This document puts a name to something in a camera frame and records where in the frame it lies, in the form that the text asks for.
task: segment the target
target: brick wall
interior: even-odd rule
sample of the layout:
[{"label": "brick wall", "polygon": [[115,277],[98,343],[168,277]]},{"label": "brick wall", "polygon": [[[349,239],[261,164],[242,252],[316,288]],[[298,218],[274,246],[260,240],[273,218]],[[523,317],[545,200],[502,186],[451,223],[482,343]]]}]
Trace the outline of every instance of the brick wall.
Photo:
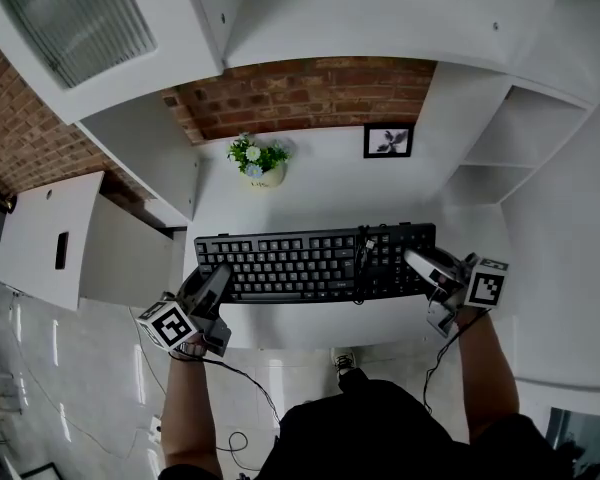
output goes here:
[{"label": "brick wall", "polygon": [[193,144],[205,139],[370,122],[415,122],[435,62],[325,57],[225,70],[162,95]]},{"label": "brick wall", "polygon": [[78,128],[63,124],[0,51],[0,192],[100,170],[106,171],[102,193],[117,204],[151,197]]}]

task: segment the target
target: white desk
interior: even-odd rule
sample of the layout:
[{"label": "white desk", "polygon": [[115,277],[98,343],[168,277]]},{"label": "white desk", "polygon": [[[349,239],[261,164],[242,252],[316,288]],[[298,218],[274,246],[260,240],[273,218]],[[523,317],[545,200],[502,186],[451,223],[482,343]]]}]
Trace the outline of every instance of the white desk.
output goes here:
[{"label": "white desk", "polygon": [[[197,267],[193,240],[198,236],[405,221],[434,223],[437,245],[458,257],[476,251],[509,258],[499,206],[422,205],[418,202],[421,185],[414,187],[410,182],[422,180],[426,166],[404,162],[320,162],[298,155],[282,185],[267,191],[246,186],[226,159],[204,162],[195,216],[187,230],[184,277]],[[353,302],[225,304],[221,315],[233,332],[231,347],[314,349],[437,336],[426,322],[426,307],[425,297],[416,296],[367,301],[362,306]]]}]

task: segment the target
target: black shirt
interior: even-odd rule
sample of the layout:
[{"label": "black shirt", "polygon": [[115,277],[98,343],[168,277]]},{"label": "black shirt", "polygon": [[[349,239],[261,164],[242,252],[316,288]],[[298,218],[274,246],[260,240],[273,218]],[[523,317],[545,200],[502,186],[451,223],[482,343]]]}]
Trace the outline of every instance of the black shirt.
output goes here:
[{"label": "black shirt", "polygon": [[[280,439],[256,478],[428,479],[451,475],[467,480],[553,479],[565,478],[565,471],[525,416],[511,415],[491,425],[470,446],[456,443],[406,391],[373,380],[355,392],[287,412],[280,424]],[[186,465],[168,468],[160,475],[160,480],[181,479],[217,480]]]}]

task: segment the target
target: black keyboard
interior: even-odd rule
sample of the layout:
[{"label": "black keyboard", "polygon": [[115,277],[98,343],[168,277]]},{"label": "black keyboard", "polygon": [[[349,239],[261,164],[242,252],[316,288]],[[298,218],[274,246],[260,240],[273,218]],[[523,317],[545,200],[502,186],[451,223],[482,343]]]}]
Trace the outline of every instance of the black keyboard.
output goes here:
[{"label": "black keyboard", "polygon": [[[375,242],[366,266],[356,264],[363,242]],[[304,303],[384,299],[425,293],[405,248],[433,249],[433,224],[400,224],[361,231],[333,229],[196,238],[203,278],[221,263],[233,270],[225,302]]]}]

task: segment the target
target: picture frame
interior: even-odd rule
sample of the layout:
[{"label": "picture frame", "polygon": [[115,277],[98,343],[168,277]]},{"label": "picture frame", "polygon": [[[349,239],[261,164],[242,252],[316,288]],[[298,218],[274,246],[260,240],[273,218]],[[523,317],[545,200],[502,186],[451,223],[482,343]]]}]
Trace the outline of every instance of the picture frame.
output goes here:
[{"label": "picture frame", "polygon": [[410,157],[414,128],[414,123],[366,123],[364,158]]}]

